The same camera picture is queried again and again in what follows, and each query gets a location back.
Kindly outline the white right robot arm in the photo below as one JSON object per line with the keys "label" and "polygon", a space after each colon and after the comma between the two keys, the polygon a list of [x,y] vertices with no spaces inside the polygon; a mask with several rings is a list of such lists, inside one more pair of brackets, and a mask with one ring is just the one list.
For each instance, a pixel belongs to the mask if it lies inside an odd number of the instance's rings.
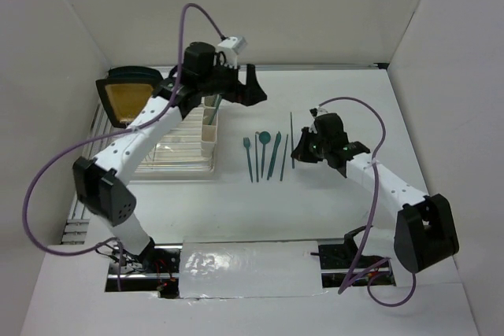
{"label": "white right robot arm", "polygon": [[326,161],[369,192],[377,188],[377,203],[395,220],[394,257],[407,271],[418,273],[459,252],[450,203],[443,195],[429,196],[373,160],[368,147],[349,141],[337,113],[310,112],[313,123],[302,129],[291,157],[312,164]]}

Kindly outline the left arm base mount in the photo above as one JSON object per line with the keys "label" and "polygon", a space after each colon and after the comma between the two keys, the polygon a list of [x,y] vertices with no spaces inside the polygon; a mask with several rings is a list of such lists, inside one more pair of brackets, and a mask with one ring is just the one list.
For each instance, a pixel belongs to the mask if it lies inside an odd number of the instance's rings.
{"label": "left arm base mount", "polygon": [[154,260],[141,264],[132,255],[119,254],[116,243],[110,243],[95,252],[107,259],[106,293],[151,292],[160,298],[180,297],[179,277],[182,245],[158,245]]}

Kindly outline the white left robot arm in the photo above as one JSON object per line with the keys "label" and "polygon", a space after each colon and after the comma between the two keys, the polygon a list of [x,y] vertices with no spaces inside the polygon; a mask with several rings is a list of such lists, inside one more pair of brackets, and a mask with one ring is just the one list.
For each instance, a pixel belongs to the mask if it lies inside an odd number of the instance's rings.
{"label": "white left robot arm", "polygon": [[72,172],[77,199],[97,216],[128,254],[127,262],[138,272],[155,263],[154,240],[134,214],[136,199],[128,189],[139,164],[159,140],[207,96],[245,106],[266,100],[255,67],[246,67],[246,81],[239,81],[238,56],[245,49],[242,36],[224,38],[217,46],[193,42],[183,52],[183,61],[154,91],[139,115],[115,139],[91,159],[78,158]]}

